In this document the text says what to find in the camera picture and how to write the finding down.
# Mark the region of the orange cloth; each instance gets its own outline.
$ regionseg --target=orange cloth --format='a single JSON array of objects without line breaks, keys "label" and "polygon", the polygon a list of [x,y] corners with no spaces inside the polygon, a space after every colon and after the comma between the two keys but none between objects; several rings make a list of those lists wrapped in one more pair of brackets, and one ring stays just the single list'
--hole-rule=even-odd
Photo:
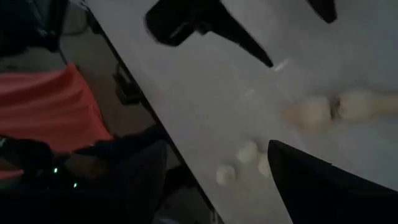
[{"label": "orange cloth", "polygon": [[[112,139],[94,96],[74,64],[65,70],[0,73],[0,134],[70,152]],[[0,179],[19,172],[0,172]]]}]

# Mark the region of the black plastic piece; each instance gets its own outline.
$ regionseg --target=black plastic piece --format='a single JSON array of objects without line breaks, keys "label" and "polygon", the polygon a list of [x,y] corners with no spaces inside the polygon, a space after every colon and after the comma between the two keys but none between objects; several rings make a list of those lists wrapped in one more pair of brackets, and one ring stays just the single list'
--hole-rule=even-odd
[{"label": "black plastic piece", "polygon": [[398,193],[271,140],[268,161],[294,224],[398,223]]},{"label": "black plastic piece", "polygon": [[95,19],[94,15],[90,12],[86,12],[87,24],[90,27],[92,33],[101,34],[102,29],[98,21]]},{"label": "black plastic piece", "polygon": [[307,0],[307,2],[325,22],[331,24],[337,19],[335,0]]},{"label": "black plastic piece", "polygon": [[116,82],[116,96],[122,105],[136,105],[140,103],[142,94],[138,87],[131,82],[127,82],[119,72],[119,65],[116,67],[116,73],[113,74]]},{"label": "black plastic piece", "polygon": [[159,0],[146,14],[146,26],[158,42],[173,47],[195,31],[202,35],[212,31],[273,66],[264,49],[219,0]]}]

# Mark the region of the dark pants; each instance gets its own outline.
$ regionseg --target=dark pants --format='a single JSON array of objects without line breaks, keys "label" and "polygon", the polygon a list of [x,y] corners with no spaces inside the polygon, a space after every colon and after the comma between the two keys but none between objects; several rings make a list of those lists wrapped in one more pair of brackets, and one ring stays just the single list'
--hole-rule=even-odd
[{"label": "dark pants", "polygon": [[81,187],[71,190],[0,191],[2,220],[150,223],[164,184],[167,144],[163,140],[156,141],[159,139],[156,134],[153,138],[148,134],[144,136],[146,138],[132,136],[119,139],[118,143],[122,142],[119,147],[123,145],[123,150],[134,152],[123,154],[130,156],[113,166],[105,175]]}]

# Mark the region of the dough ball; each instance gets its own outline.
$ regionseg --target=dough ball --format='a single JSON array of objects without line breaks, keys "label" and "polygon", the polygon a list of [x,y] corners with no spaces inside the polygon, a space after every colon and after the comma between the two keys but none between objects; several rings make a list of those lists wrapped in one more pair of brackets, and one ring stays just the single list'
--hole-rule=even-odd
[{"label": "dough ball", "polygon": [[313,96],[286,110],[285,118],[302,129],[323,129],[331,124],[330,101],[325,96]]},{"label": "dough ball", "polygon": [[258,146],[254,141],[248,141],[236,154],[236,158],[243,164],[257,159],[259,154]]},{"label": "dough ball", "polygon": [[338,114],[342,119],[360,121],[372,118],[379,111],[379,94],[370,90],[357,89],[342,93],[338,99]]},{"label": "dough ball", "polygon": [[260,155],[258,169],[260,174],[262,174],[264,177],[268,178],[270,176],[271,168],[269,167],[268,155],[266,153]]},{"label": "dough ball", "polygon": [[228,185],[236,180],[236,172],[233,166],[219,166],[216,173],[217,183],[220,185]]}]

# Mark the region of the white table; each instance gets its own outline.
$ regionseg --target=white table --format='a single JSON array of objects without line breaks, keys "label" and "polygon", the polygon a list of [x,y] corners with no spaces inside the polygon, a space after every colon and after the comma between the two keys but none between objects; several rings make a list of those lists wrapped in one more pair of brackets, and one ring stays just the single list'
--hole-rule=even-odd
[{"label": "white table", "polygon": [[[398,190],[398,119],[339,124],[310,136],[279,118],[315,93],[350,86],[398,90],[398,1],[336,0],[328,25],[304,0],[225,0],[265,48],[267,68],[214,34],[192,35],[177,48],[156,44],[144,27],[156,0],[87,0],[203,190],[226,223],[289,223],[272,178],[239,166],[248,139],[266,150],[278,139],[378,184]],[[215,182],[231,163],[238,181]]]}]

